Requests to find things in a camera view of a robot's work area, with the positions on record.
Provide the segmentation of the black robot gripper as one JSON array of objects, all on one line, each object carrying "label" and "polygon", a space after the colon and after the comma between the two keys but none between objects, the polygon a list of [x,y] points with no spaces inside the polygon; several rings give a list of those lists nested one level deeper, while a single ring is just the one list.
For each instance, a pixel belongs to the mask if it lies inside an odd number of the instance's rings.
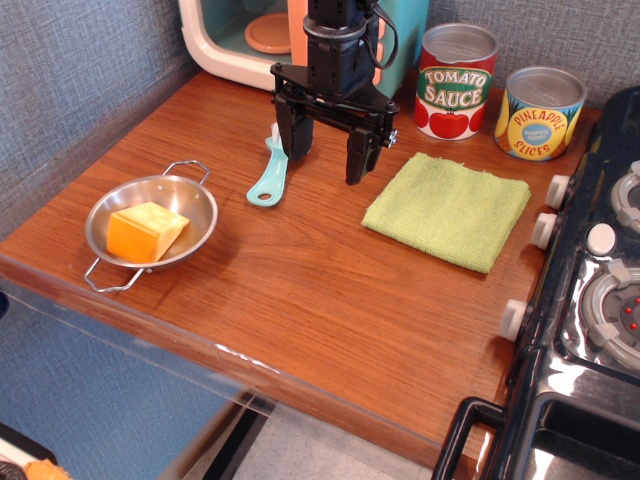
[{"label": "black robot gripper", "polygon": [[378,41],[361,36],[346,42],[311,37],[305,66],[276,63],[273,102],[284,153],[291,161],[306,156],[313,143],[314,121],[350,131],[346,183],[356,185],[376,167],[381,139],[390,131],[399,107],[374,85],[383,64]]}]

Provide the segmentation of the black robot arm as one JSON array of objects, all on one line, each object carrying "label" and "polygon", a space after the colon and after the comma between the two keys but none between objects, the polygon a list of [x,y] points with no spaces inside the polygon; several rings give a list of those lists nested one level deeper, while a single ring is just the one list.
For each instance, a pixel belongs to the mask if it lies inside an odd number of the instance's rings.
[{"label": "black robot arm", "polygon": [[399,106],[374,85],[375,71],[395,61],[399,39],[385,64],[378,58],[379,24],[396,32],[377,1],[310,1],[303,19],[305,66],[276,63],[273,103],[284,153],[306,156],[314,122],[348,134],[346,183],[356,185],[376,167],[381,150],[396,141]]}]

